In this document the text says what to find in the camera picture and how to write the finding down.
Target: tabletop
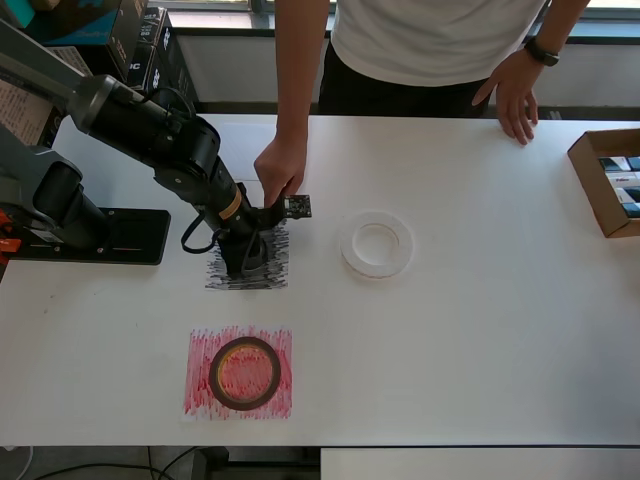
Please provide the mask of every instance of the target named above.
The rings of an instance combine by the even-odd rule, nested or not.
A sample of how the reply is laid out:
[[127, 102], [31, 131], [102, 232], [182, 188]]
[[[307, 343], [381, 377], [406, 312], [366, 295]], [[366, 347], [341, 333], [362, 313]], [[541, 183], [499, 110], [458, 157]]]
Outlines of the tabletop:
[[636, 480], [640, 450], [323, 448], [322, 480]]
[[[205, 118], [250, 177], [241, 147], [274, 117]], [[522, 148], [491, 120], [313, 117], [288, 288], [220, 292], [180, 247], [193, 208], [67, 119], [54, 147], [94, 203], [165, 209], [171, 228], [157, 267], [10, 262], [0, 445], [640, 443], [640, 238], [602, 235], [566, 156], [585, 130], [630, 126], [541, 122]], [[365, 210], [412, 232], [397, 278], [341, 259], [340, 222]], [[229, 325], [292, 330], [289, 419], [183, 421], [190, 332]]]

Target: black mounting plate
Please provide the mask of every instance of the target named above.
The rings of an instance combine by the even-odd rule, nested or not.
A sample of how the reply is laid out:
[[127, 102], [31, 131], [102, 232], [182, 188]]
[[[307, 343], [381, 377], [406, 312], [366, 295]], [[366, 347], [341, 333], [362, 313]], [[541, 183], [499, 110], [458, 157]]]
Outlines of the black mounting plate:
[[26, 229], [16, 231], [22, 245], [12, 260], [47, 262], [116, 263], [159, 265], [169, 232], [171, 216], [164, 210], [101, 208], [109, 222], [109, 239], [94, 250], [77, 250], [47, 243]]

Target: open cardboard box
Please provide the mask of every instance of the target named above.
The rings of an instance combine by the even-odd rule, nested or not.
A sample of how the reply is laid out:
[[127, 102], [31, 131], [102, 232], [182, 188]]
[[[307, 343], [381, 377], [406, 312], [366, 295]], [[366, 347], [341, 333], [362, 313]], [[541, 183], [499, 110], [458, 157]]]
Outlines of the open cardboard box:
[[598, 158], [638, 155], [640, 129], [585, 132], [569, 149], [569, 158], [606, 237], [640, 235], [640, 218], [627, 217]]

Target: person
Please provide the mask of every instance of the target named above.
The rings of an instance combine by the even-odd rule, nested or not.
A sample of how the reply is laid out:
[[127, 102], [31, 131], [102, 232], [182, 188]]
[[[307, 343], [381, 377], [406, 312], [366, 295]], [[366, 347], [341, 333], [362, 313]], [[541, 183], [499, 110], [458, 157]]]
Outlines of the person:
[[[526, 145], [538, 121], [533, 86], [588, 1], [553, 0], [536, 37], [516, 50], [545, 0], [338, 0], [319, 113], [473, 118], [495, 89], [502, 129]], [[254, 164], [265, 206], [304, 179], [329, 0], [275, 8], [276, 135]]]

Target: black watch strap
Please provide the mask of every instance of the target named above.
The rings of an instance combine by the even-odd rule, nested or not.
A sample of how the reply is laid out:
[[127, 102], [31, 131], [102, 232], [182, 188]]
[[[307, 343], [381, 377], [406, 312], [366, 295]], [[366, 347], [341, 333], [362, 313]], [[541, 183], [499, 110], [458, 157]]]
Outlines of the black watch strap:
[[536, 60], [537, 62], [546, 65], [547, 67], [553, 67], [556, 63], [558, 63], [558, 54], [547, 52], [538, 47], [536, 43], [536, 37], [531, 37], [527, 43], [524, 44], [524, 48], [529, 55]]

